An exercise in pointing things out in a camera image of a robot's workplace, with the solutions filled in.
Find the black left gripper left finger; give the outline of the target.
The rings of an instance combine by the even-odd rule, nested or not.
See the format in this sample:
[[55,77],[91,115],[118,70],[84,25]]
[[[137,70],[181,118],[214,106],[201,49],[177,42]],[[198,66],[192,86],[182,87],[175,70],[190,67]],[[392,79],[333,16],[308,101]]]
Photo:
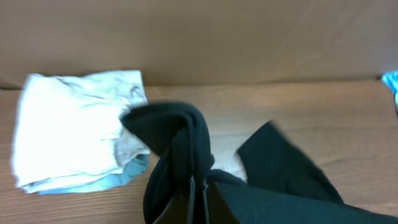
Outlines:
[[195,179],[189,178],[187,183],[177,187],[162,213],[154,224],[191,224],[195,204]]

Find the black t-shirt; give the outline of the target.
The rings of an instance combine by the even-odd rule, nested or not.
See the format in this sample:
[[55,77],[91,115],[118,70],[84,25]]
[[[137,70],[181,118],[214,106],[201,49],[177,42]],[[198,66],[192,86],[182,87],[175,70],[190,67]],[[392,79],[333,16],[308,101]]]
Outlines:
[[122,124],[159,161],[144,194],[146,223],[154,223],[178,186],[195,179],[193,223],[205,223],[203,189],[212,180],[239,223],[396,223],[397,218],[344,203],[326,175],[270,122],[239,149],[247,178],[214,169],[203,115],[186,103],[132,110]]

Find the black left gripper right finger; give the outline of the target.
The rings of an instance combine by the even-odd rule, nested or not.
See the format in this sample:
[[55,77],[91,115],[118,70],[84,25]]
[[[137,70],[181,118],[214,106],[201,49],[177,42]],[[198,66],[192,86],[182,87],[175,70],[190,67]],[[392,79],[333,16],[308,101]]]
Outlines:
[[206,224],[239,224],[222,196],[219,187],[212,180],[205,182],[203,204]]

